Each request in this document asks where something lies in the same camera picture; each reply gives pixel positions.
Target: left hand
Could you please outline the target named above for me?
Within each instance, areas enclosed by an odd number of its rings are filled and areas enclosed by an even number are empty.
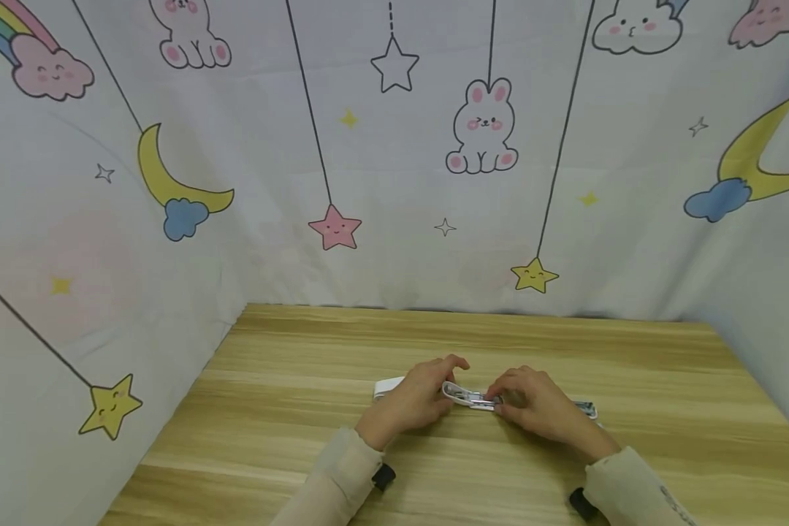
[[[444,381],[456,381],[456,367],[470,369],[467,360],[455,354],[412,367],[399,386],[365,411],[355,430],[365,443],[382,451],[398,434],[437,421],[454,404],[440,389]]]

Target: fabric backdrop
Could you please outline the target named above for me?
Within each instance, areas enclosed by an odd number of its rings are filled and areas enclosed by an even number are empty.
[[[789,417],[789,0],[0,0],[0,525],[246,301],[708,321]]]

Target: small yellow star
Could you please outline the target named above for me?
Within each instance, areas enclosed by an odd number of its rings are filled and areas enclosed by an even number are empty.
[[[347,124],[347,127],[350,129],[354,129],[354,124],[357,123],[357,118],[354,117],[354,114],[351,113],[350,107],[345,108],[345,116],[340,118],[341,122]]]
[[[108,438],[117,439],[123,417],[143,405],[141,400],[132,397],[131,381],[133,377],[133,375],[127,375],[111,389],[99,386],[91,387],[94,412],[91,412],[88,420],[85,420],[79,434],[99,430],[102,427]]]
[[[50,290],[50,294],[69,294],[70,293],[70,283],[73,282],[73,278],[57,278],[56,276],[50,276],[50,280],[53,282],[53,289]]]
[[[587,208],[590,205],[594,205],[599,200],[599,198],[597,198],[596,195],[593,194],[593,192],[588,192],[586,196],[577,197],[577,199],[579,201],[582,201],[582,203],[584,203],[584,208]]]
[[[547,292],[547,282],[557,278],[556,273],[544,270],[541,260],[534,258],[526,267],[512,267],[511,271],[517,275],[516,290],[532,287],[540,293]]]

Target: wood grain tabletop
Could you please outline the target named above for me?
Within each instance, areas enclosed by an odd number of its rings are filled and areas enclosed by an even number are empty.
[[[101,525],[268,525],[374,382],[449,353],[469,389],[526,364],[593,400],[700,525],[789,525],[789,424],[709,326],[279,305],[246,308]],[[583,464],[489,412],[455,406],[386,462],[352,525],[584,524]]]

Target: crescent moon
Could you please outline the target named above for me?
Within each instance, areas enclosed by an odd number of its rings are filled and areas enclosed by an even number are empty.
[[[760,156],[788,113],[789,99],[743,129],[722,155],[719,181],[742,179],[751,188],[749,201],[789,192],[789,173],[767,172],[760,168]]]
[[[153,124],[140,135],[137,144],[137,160],[140,165],[140,174],[146,183],[149,193],[161,206],[166,206],[170,199],[187,199],[190,202],[205,204],[207,211],[212,214],[227,209],[234,200],[234,190],[225,192],[210,192],[179,183],[169,175],[167,167],[161,160],[158,151],[158,130],[161,123]]]

